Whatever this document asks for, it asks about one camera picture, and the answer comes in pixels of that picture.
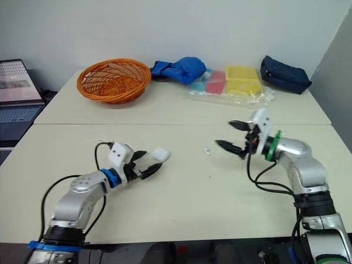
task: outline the laptop screen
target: laptop screen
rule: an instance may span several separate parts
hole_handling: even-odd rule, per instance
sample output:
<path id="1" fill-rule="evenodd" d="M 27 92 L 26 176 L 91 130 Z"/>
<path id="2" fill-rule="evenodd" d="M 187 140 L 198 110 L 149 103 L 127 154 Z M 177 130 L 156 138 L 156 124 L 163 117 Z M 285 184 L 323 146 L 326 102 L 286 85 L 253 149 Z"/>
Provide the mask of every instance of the laptop screen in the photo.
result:
<path id="1" fill-rule="evenodd" d="M 22 60 L 0 61 L 0 105 L 43 103 Z"/>

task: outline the white wall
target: white wall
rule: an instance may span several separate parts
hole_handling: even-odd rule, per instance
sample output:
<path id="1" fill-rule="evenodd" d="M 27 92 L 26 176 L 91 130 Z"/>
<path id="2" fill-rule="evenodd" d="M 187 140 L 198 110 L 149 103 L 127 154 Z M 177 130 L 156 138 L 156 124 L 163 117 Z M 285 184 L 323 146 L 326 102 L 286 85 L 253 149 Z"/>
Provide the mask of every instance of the white wall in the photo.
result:
<path id="1" fill-rule="evenodd" d="M 259 68 L 270 54 L 312 75 L 351 0 L 0 0 L 0 58 L 47 88 L 115 57 L 153 65 L 198 56 Z"/>
<path id="2" fill-rule="evenodd" d="M 352 8 L 312 81 L 309 90 L 352 152 Z"/>

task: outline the small white object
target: small white object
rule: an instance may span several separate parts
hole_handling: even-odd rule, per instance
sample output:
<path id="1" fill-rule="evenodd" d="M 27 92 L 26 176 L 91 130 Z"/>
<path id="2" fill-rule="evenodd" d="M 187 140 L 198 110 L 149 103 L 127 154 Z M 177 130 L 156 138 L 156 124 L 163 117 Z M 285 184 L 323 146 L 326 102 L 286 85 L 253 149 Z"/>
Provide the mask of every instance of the small white object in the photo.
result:
<path id="1" fill-rule="evenodd" d="M 210 148 L 208 148 L 208 147 L 204 148 L 204 152 L 207 153 L 209 156 L 211 155 Z"/>
<path id="2" fill-rule="evenodd" d="M 161 147 L 157 147 L 155 150 L 153 150 L 151 155 L 154 160 L 165 162 L 170 157 L 170 151 Z"/>
<path id="3" fill-rule="evenodd" d="M 211 74 L 206 71 L 206 72 L 203 74 L 202 77 L 203 77 L 204 79 L 209 79 L 210 76 L 211 76 Z"/>

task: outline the white table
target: white table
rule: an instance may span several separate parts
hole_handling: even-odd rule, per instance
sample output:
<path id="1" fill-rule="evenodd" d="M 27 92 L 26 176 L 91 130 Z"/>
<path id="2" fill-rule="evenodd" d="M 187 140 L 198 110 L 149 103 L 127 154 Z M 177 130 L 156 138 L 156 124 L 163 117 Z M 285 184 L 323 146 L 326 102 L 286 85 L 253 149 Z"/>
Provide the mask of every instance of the white table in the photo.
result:
<path id="1" fill-rule="evenodd" d="M 352 156 L 340 137 L 330 125 L 276 125 L 277 129 L 310 144 L 313 155 L 326 166 L 336 209 L 351 232 Z M 108 195 L 106 210 L 87 241 L 289 236 L 295 222 L 292 199 L 257 189 L 246 176 L 244 161 L 213 142 L 225 139 L 241 145 L 244 136 L 228 125 L 34 125 L 0 167 L 0 242 L 37 239 L 45 190 L 66 175 L 94 171 L 93 150 L 99 140 L 124 142 L 135 150 L 163 146 L 172 155 L 157 175 Z M 99 151 L 101 164 L 107 153 L 103 147 Z M 253 175 L 268 165 L 263 157 L 253 158 Z M 280 166 L 263 177 L 288 184 Z M 46 219 L 69 182 L 48 197 Z"/>
<path id="2" fill-rule="evenodd" d="M 76 89 L 77 71 L 35 120 L 36 124 L 226 124 L 248 120 L 263 106 L 230 106 L 188 99 L 181 84 L 151 82 L 136 101 L 117 105 L 84 98 Z M 302 95 L 275 89 L 268 104 L 274 124 L 330 124 L 306 90 Z"/>

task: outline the orange wicker basket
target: orange wicker basket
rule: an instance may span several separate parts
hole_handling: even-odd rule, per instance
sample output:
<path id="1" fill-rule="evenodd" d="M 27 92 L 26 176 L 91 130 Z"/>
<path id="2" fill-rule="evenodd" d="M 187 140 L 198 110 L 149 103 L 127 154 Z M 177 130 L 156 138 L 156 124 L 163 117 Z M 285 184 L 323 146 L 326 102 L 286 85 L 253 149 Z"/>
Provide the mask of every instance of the orange wicker basket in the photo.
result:
<path id="1" fill-rule="evenodd" d="M 126 103 L 140 96 L 151 80 L 149 68 L 132 59 L 111 59 L 87 68 L 77 89 L 94 101 Z"/>

